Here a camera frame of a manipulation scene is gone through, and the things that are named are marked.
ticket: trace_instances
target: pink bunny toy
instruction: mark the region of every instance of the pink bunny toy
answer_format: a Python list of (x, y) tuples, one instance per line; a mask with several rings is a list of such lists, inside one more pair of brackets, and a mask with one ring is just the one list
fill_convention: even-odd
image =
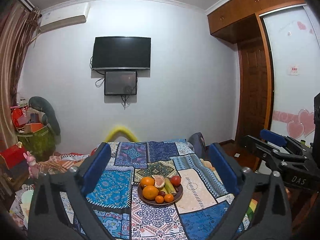
[(27, 163), (29, 165), (30, 177), (36, 179), (39, 173), (39, 164), (36, 162), (36, 158), (28, 151), (27, 154), (23, 153), (23, 156), (26, 158)]

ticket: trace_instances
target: patterned bedsheet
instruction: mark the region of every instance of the patterned bedsheet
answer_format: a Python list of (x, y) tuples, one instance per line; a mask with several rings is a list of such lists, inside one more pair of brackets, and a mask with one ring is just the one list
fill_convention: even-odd
[[(116, 239), (204, 240), (234, 199), (186, 143), (109, 144), (112, 158), (87, 200)], [(145, 204), (137, 188), (142, 177), (152, 174), (179, 174), (184, 189), (182, 198), (160, 208)], [(84, 234), (76, 216), (73, 223)], [(238, 232), (246, 230), (248, 225), (245, 215)]]

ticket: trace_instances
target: black tv screen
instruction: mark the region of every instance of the black tv screen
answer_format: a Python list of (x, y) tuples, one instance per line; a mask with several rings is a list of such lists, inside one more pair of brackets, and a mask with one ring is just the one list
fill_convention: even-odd
[(92, 69), (150, 69), (151, 38), (96, 37)]

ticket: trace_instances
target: brown curtain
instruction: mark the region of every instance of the brown curtain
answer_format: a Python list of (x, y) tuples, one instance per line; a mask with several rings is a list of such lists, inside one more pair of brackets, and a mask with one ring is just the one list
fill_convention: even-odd
[(36, 30), (39, 9), (28, 12), (16, 1), (0, 36), (0, 151), (17, 143), (10, 106), (16, 105), (17, 85), (31, 36)]

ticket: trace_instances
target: tangerine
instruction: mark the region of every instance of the tangerine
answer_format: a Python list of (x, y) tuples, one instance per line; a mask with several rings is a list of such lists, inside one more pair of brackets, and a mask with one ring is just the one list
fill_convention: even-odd
[(140, 186), (141, 188), (144, 188), (145, 186), (154, 186), (155, 185), (155, 180), (150, 177), (143, 177), (140, 180)]
[(142, 190), (142, 195), (148, 200), (154, 200), (158, 195), (159, 190), (152, 185), (145, 186)]
[(164, 201), (166, 201), (167, 203), (170, 203), (174, 200), (174, 197), (172, 194), (167, 194), (164, 196)]
[(164, 198), (162, 197), (162, 196), (156, 196), (156, 202), (158, 203), (158, 204), (162, 204), (163, 202), (164, 202)]

